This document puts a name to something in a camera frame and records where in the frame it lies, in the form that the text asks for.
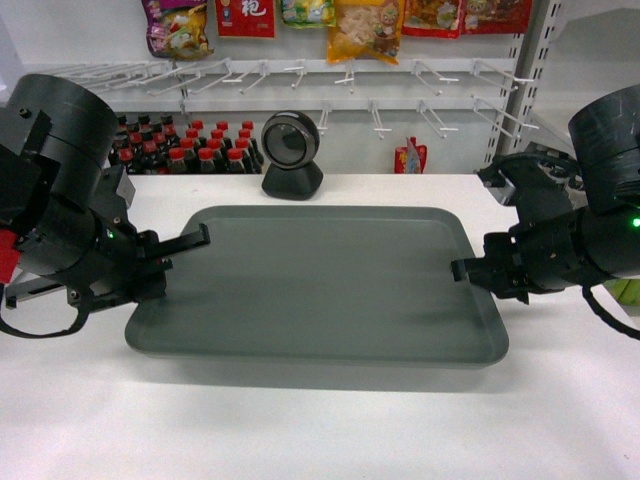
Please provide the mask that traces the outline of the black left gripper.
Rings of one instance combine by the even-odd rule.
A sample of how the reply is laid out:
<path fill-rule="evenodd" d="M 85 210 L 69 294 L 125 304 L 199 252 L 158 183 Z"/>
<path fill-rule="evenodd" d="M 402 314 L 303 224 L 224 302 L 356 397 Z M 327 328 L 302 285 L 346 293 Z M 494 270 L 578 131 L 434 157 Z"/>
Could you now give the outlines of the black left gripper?
<path fill-rule="evenodd" d="M 170 258 L 209 245 L 211 238 L 208 226 L 200 223 L 194 232 L 157 241 L 153 231 L 124 233 L 99 221 L 96 239 L 87 254 L 68 271 L 68 303 L 94 312 L 161 298 L 166 292 L 166 270 L 171 262 L 144 260 L 139 253 L 151 245 L 150 259 Z"/>

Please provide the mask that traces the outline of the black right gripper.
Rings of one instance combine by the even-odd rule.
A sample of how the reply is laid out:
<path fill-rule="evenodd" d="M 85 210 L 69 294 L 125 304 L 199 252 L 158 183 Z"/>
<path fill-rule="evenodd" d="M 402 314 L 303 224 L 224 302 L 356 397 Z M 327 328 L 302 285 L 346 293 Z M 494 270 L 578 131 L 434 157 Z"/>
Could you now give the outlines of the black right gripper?
<path fill-rule="evenodd" d="M 530 294 L 560 292 L 574 285 L 600 283 L 600 270 L 590 261 L 581 239 L 582 214 L 571 212 L 529 227 L 484 237 L 484 258 L 450 263 L 456 282 L 468 280 L 497 297 L 525 304 Z"/>

